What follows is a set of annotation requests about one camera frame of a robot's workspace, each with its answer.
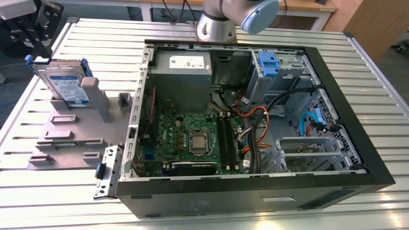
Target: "blue hard drive label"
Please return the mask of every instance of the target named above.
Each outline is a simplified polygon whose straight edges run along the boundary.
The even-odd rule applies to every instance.
[[[89,103],[90,98],[85,89],[79,86],[78,76],[51,76],[50,79],[65,101],[77,105]]]

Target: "open computer tower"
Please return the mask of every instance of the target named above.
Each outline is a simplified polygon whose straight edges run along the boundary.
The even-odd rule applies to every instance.
[[[157,40],[98,178],[138,217],[326,208],[395,184],[316,48]]]

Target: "floor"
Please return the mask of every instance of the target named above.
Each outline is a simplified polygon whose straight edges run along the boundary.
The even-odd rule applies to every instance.
[[[179,17],[180,10],[175,10],[174,15]],[[196,11],[195,16],[200,18],[202,12]],[[79,8],[77,5],[67,4],[65,12],[65,20],[69,16],[118,19],[118,20],[139,20],[142,21],[142,12],[139,8],[107,8],[90,6]],[[187,11],[183,14],[180,22],[192,20],[192,14]],[[157,22],[171,22],[172,17],[154,9],[154,20]],[[395,48],[391,48],[378,66],[386,74],[388,80],[402,94],[406,101],[409,103],[409,57],[399,54]],[[0,127],[3,126],[7,117],[15,107],[15,104],[26,90],[26,87],[33,79],[33,71],[25,65],[25,58],[9,58],[0,52],[0,73],[7,77],[9,82],[0,84]]]

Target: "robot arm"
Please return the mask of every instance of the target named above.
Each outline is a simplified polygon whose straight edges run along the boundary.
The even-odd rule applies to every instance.
[[[203,41],[232,42],[236,25],[250,34],[260,33],[279,12],[279,0],[206,0],[198,24]]]
[[[51,58],[51,40],[63,16],[63,5],[42,0],[0,0],[0,49],[11,57]]]

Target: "cpu socket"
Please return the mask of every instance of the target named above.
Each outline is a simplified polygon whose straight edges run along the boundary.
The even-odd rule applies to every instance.
[[[192,130],[190,132],[190,153],[202,157],[210,152],[208,131]]]

